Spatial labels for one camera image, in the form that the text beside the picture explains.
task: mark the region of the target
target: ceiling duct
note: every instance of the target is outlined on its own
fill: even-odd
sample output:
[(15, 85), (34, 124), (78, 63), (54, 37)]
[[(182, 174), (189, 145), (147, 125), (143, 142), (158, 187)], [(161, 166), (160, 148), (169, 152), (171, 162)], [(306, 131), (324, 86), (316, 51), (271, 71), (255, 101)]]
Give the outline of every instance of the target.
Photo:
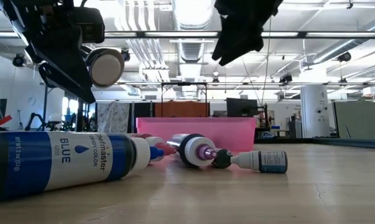
[[(363, 27), (365, 31), (375, 31), (375, 20)], [(337, 56), (366, 43), (369, 39), (353, 39), (353, 40), (341, 40), (331, 47), (325, 49), (322, 52), (317, 53), (306, 65), (316, 65), (319, 63), (326, 62)]]
[[(208, 30), (212, 20), (214, 0), (172, 0), (174, 22), (177, 30)], [(178, 43), (180, 62), (179, 65), (182, 78), (198, 78), (202, 65), (192, 65), (203, 57), (205, 44), (203, 43)], [(195, 86), (182, 87), (183, 92), (192, 96)]]

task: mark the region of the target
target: red object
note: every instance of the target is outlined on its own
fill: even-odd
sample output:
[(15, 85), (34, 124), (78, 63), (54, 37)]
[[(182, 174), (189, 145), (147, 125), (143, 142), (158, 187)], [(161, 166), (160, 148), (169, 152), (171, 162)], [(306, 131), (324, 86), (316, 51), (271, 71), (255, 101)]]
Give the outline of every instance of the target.
[(175, 154), (176, 153), (176, 148), (171, 146), (170, 144), (167, 144), (167, 143), (157, 143), (155, 144), (156, 148), (157, 149), (162, 149), (164, 150), (164, 155), (165, 156), (169, 156), (169, 155), (172, 155), (172, 154)]
[(152, 137), (151, 134), (131, 134), (130, 135), (131, 138), (143, 138), (143, 139), (146, 139), (148, 137)]
[(0, 119), (0, 125), (7, 123), (7, 122), (10, 121), (11, 119), (12, 119), (12, 116), (7, 115), (6, 117)]

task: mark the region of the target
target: computer monitor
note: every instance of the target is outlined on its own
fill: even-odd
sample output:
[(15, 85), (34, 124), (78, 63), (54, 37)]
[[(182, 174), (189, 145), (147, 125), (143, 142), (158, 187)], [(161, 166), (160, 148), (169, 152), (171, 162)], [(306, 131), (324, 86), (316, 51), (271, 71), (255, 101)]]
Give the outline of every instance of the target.
[(250, 117), (257, 115), (257, 100), (227, 98), (227, 117)]

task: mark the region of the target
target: ceiling beam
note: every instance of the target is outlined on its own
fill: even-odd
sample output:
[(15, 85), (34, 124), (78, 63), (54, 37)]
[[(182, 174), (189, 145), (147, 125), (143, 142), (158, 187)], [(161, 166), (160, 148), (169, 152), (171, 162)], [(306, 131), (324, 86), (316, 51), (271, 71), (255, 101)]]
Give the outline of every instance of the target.
[[(218, 39), (221, 31), (106, 31), (106, 39)], [(374, 40), (375, 32), (358, 31), (271, 31), (262, 36), (270, 39), (366, 39)], [(15, 32), (0, 31), (0, 39), (18, 39)]]

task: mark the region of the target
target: white cylinder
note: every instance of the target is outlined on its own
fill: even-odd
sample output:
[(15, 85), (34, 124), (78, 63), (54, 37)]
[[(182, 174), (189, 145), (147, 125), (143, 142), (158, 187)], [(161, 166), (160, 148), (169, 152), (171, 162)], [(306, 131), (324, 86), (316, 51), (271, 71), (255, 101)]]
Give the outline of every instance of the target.
[(301, 88), (302, 135), (304, 138), (329, 137), (330, 117), (325, 85), (307, 85)]

